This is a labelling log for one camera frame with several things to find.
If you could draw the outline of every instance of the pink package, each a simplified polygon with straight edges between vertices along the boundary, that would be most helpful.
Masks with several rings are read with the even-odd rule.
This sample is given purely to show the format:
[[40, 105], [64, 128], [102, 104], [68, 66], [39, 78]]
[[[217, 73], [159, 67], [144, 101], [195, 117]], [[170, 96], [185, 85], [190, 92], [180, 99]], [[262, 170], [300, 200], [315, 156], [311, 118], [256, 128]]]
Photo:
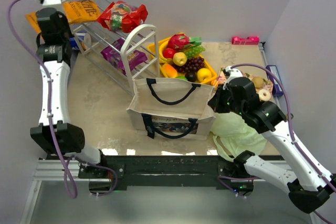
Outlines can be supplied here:
[[239, 37], [232, 37], [233, 45], [257, 45], [259, 44], [258, 36], [250, 36], [247, 39], [241, 39]]
[[[124, 44], [123, 39], [118, 39], [118, 40], [116, 40], [115, 42], [112, 43], [112, 45], [115, 48], [117, 48], [119, 51], [121, 50], [121, 47], [122, 47], [123, 44]], [[123, 65], [122, 60], [121, 60], [121, 56], [117, 51], [115, 51], [111, 47], [107, 47], [107, 48], [103, 49], [101, 54], [103, 55], [105, 60], [107, 60], [109, 63], [112, 64], [112, 66], [119, 69], [120, 72], [122, 72], [124, 75], [126, 75], [125, 68], [124, 68], [124, 65]], [[130, 55], [127, 56], [127, 59], [128, 59], [129, 65], [130, 65], [130, 69], [132, 71], [132, 70], [134, 70], [134, 68], [137, 65], [145, 62], [147, 60], [147, 56], [144, 52], [140, 52], [138, 50], [135, 50], [133, 53], [131, 53]]]

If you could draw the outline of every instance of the purple snack bag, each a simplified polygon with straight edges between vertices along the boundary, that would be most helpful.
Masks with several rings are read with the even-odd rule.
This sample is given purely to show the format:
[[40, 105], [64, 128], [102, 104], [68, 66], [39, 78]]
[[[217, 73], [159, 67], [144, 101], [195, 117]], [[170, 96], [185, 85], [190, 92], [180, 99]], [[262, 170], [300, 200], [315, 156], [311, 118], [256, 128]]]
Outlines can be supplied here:
[[[112, 43], [112, 45], [119, 51], [121, 50], [123, 44], [124, 44], [123, 39], [118, 39]], [[126, 75], [125, 67], [122, 63], [121, 56], [117, 51], [115, 51], [111, 47], [107, 47], [103, 49], [101, 54], [103, 55], [105, 60], [107, 60], [112, 64], [112, 66], [119, 69], [124, 75]], [[145, 53], [135, 50], [133, 53], [127, 56], [127, 59], [130, 65], [130, 70], [132, 71], [137, 65], [145, 62], [147, 60], [147, 56]]]

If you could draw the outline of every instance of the white shelf rack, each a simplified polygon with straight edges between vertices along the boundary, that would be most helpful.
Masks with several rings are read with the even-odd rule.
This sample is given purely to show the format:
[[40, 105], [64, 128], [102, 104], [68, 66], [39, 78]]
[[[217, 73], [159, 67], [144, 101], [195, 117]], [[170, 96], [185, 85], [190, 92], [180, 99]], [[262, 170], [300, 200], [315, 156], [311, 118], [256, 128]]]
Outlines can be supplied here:
[[[70, 1], [80, 1], [80, 0], [62, 0], [62, 2], [70, 2]], [[101, 12], [103, 12], [111, 2], [108, 0], [91, 0], [95, 2]], [[120, 31], [113, 32], [103, 28], [98, 22], [87, 22], [81, 24], [71, 25], [71, 30], [75, 36], [75, 40], [79, 45], [80, 52], [86, 56], [92, 63], [97, 65], [100, 69], [105, 71], [117, 84], [119, 84], [126, 92], [131, 95], [134, 95], [133, 92], [133, 80], [137, 78], [145, 78], [148, 74], [153, 77], [160, 76], [160, 60], [159, 60], [159, 44], [156, 38], [156, 27], [150, 24], [141, 24], [129, 34], [122, 33]], [[80, 37], [76, 35], [77, 32], [85, 31], [90, 34], [91, 38], [95, 40], [91, 45], [87, 45], [85, 41], [83, 41]], [[112, 43], [121, 38], [124, 40], [124, 44], [121, 50], [115, 48]], [[155, 54], [148, 51], [144, 46], [144, 43], [147, 41], [153, 41], [155, 43]], [[82, 42], [85, 45], [85, 50], [81, 46]], [[97, 60], [92, 57], [90, 52], [102, 57], [100, 51], [105, 47], [111, 47], [115, 51], [117, 51], [122, 59], [122, 63], [125, 68], [126, 75], [122, 74], [120, 71], [111, 71], [107, 69], [106, 64], [101, 64]], [[149, 55], [153, 55], [153, 59], [147, 60], [145, 63], [138, 65], [133, 71], [130, 70], [129, 62], [127, 60], [127, 56], [130, 55], [135, 50], [142, 50]]]

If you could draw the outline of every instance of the bunch of grapes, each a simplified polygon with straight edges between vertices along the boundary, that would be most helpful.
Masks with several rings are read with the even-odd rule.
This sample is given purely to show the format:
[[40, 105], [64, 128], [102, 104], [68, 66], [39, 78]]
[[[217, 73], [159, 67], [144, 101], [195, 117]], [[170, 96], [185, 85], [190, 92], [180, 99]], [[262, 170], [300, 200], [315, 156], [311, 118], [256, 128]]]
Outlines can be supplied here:
[[188, 59], [193, 58], [194, 56], [200, 54], [201, 52], [204, 52], [205, 48], [202, 47], [201, 45], [193, 47], [191, 49], [187, 49], [184, 51], [185, 55], [187, 55]]
[[192, 59], [188, 59], [186, 64], [183, 66], [178, 66], [176, 64], [173, 64], [173, 67], [179, 72], [179, 73], [188, 73], [188, 72], [197, 72], [201, 68], [205, 67], [204, 59], [202, 57], [196, 57]]

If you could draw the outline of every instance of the dragon fruit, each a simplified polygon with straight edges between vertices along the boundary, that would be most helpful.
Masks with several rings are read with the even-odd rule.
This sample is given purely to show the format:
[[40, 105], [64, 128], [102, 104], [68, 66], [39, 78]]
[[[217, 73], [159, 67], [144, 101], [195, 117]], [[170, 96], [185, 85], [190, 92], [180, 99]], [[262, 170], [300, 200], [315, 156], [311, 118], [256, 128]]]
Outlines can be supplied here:
[[187, 37], [184, 33], [173, 35], [168, 41], [167, 47], [182, 50], [187, 49], [194, 46], [199, 46], [201, 42], [197, 42], [198, 40], [202, 40], [201, 37]]

